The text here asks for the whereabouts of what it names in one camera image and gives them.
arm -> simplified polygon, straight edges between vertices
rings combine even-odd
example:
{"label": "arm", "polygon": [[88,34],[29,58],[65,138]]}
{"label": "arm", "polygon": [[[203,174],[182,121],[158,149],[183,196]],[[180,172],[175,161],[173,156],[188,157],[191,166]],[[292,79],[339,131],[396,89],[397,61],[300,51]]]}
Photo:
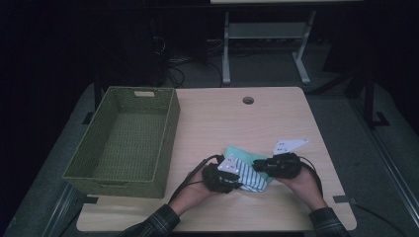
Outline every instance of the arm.
{"label": "arm", "polygon": [[327,206],[315,183],[313,175],[304,167],[297,177],[291,180],[278,179],[288,186],[311,210],[309,218],[318,237],[349,236],[332,208]]}
{"label": "arm", "polygon": [[169,203],[161,206],[144,222],[133,225],[121,232],[118,237],[147,237],[167,236],[179,224],[180,216],[201,204],[207,198],[217,195],[209,191],[202,183],[201,169],[192,179],[190,185],[182,189],[179,194]]}

hand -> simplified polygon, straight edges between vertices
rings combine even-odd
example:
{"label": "hand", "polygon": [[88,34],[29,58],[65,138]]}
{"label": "hand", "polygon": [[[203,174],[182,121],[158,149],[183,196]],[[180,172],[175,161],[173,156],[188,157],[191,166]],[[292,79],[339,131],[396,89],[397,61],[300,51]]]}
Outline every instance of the hand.
{"label": "hand", "polygon": [[327,203],[321,196],[313,174],[306,168],[301,167],[299,175],[291,180],[280,178],[276,178],[276,180],[288,186],[311,211],[327,207]]}
{"label": "hand", "polygon": [[198,206],[207,198],[220,194],[217,192],[211,192],[202,182],[203,168],[191,179],[190,185],[184,187],[178,193],[178,195],[169,203],[170,207],[179,216],[181,216],[187,210]]}

basket handle hole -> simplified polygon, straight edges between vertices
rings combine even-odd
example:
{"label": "basket handle hole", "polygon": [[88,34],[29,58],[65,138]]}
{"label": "basket handle hole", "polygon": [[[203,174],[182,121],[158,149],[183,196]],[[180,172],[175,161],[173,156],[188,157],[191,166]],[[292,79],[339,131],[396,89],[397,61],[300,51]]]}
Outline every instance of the basket handle hole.
{"label": "basket handle hole", "polygon": [[137,97],[155,97],[154,92],[134,91]]}

striped cloth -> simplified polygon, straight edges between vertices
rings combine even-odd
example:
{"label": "striped cloth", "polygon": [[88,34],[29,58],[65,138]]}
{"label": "striped cloth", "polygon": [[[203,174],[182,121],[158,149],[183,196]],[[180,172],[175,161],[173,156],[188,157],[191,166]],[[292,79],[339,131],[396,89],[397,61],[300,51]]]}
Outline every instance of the striped cloth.
{"label": "striped cloth", "polygon": [[230,155],[234,157],[236,161],[238,175],[240,176],[238,182],[243,184],[240,189],[250,192],[262,192],[273,180],[268,174],[256,172],[252,167],[254,160],[267,159],[267,157],[251,154],[242,149],[228,146],[224,156],[228,157]]}

stand leg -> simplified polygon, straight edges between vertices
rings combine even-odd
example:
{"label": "stand leg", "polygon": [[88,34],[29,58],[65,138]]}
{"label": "stand leg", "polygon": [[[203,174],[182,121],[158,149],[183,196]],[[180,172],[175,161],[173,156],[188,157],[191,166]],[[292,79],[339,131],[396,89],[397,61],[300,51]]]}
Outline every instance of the stand leg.
{"label": "stand leg", "polygon": [[224,55],[222,56],[222,83],[229,85],[230,79],[230,62],[228,61],[228,12],[225,13],[224,23]]}
{"label": "stand leg", "polygon": [[308,37],[310,36],[315,13],[315,11],[310,13],[302,33],[301,46],[299,47],[298,51],[293,52],[293,61],[295,62],[296,69],[298,70],[299,77],[301,78],[303,84],[310,84],[310,78],[308,77],[307,71],[305,70],[304,64],[302,63],[302,55],[304,53],[305,46],[307,45]]}
{"label": "stand leg", "polygon": [[381,112],[376,112],[378,120],[374,120],[374,80],[371,73],[367,77],[365,100],[364,100],[364,118],[371,129],[376,126],[389,126],[388,120]]}
{"label": "stand leg", "polygon": [[95,75],[95,79],[93,80],[93,88],[95,93],[95,111],[98,110],[99,105],[102,101],[102,87],[99,75]]}

